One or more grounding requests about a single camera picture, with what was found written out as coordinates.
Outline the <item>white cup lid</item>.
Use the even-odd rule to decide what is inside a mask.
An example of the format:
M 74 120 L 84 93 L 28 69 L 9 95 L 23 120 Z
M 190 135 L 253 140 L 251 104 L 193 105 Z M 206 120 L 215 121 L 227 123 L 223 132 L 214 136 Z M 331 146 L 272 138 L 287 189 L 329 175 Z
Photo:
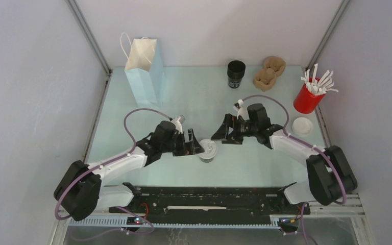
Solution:
M 208 156 L 216 156 L 217 144 L 215 141 L 210 139 L 203 139 L 200 141 L 200 145 L 204 148 L 205 152 L 201 153 Z

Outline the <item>light blue paper bag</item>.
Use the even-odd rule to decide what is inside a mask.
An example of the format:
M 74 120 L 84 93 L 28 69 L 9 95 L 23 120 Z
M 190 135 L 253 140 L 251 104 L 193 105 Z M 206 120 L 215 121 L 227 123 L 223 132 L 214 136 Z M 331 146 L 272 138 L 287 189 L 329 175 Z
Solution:
M 137 105 L 159 107 L 165 73 L 158 39 L 142 37 L 131 40 L 123 32 L 119 41 L 127 58 L 125 74 Z

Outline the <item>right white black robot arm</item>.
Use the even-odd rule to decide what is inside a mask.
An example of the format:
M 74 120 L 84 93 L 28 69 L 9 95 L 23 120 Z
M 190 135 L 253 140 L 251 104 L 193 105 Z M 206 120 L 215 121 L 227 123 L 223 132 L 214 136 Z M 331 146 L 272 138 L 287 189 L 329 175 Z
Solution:
M 245 137 L 254 137 L 261 145 L 282 152 L 306 167 L 307 181 L 294 182 L 281 189 L 281 196 L 276 200 L 279 211 L 290 213 L 303 202 L 317 201 L 327 206 L 358 187 L 340 147 L 306 146 L 294 140 L 285 134 L 281 125 L 271 123 L 261 103 L 248 106 L 247 112 L 248 119 L 226 114 L 211 140 L 223 144 L 242 144 Z

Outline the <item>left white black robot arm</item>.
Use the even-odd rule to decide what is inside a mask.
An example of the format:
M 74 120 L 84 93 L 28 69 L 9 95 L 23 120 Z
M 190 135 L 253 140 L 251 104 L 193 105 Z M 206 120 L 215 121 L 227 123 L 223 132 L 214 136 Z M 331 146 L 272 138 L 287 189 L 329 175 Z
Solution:
M 133 148 L 106 160 L 85 164 L 73 162 L 58 184 L 54 197 L 58 202 L 55 216 L 59 220 L 62 207 L 75 221 L 81 221 L 93 211 L 120 206 L 128 212 L 136 212 L 141 199 L 130 183 L 118 180 L 132 170 L 146 167 L 159 160 L 162 154 L 174 157 L 203 153 L 204 148 L 196 140 L 193 130 L 188 129 L 189 141 L 171 121 L 162 121 L 154 132 L 137 141 Z

